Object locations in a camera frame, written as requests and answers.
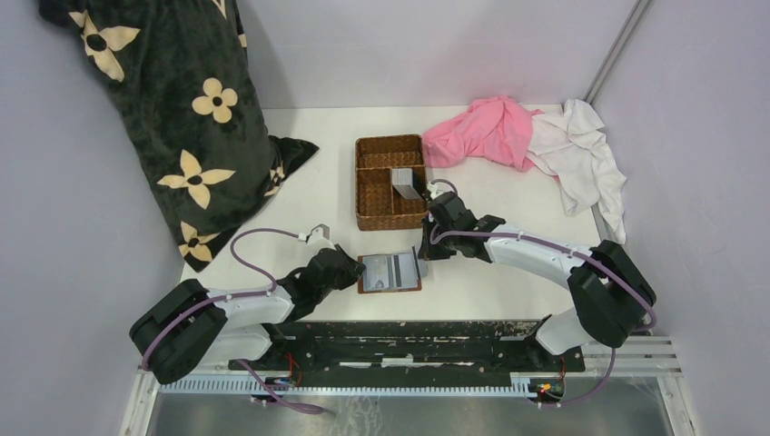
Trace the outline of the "white credit card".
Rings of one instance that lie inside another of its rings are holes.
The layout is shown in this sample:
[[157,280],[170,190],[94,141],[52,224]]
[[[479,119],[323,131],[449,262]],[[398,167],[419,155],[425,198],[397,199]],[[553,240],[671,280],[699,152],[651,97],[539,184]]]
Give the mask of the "white credit card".
[[385,291],[391,287],[390,257],[370,255],[362,258],[365,271],[362,276],[364,292]]

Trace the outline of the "brown leather card holder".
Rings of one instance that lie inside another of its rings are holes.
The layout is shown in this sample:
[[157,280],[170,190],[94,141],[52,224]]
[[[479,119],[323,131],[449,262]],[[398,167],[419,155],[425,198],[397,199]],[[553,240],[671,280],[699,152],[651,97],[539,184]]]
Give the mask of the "brown leather card holder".
[[417,292],[427,274],[426,264],[414,250],[391,254],[360,256],[364,271],[358,281],[358,293]]

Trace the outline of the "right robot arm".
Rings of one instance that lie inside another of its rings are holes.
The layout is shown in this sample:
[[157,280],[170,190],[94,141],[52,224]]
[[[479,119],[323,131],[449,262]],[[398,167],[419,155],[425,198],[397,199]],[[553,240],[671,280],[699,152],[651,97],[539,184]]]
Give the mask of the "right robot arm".
[[617,349],[633,333],[656,326],[656,293],[619,243],[556,243],[494,215],[478,218],[447,192],[428,202],[419,257],[456,254],[533,273],[568,291],[572,308],[545,317],[527,336],[525,360],[537,371],[575,347],[598,342]]

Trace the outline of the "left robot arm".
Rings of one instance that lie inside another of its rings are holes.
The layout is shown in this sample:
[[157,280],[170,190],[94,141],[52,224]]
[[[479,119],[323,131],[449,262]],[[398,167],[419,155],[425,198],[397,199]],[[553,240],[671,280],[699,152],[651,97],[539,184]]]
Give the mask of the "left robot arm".
[[267,325],[298,321],[333,291],[354,285],[365,266],[339,245],[269,285],[237,291],[207,289],[188,279],[168,292],[130,328],[141,367],[161,384],[177,382],[201,365],[236,359],[279,367],[285,344]]

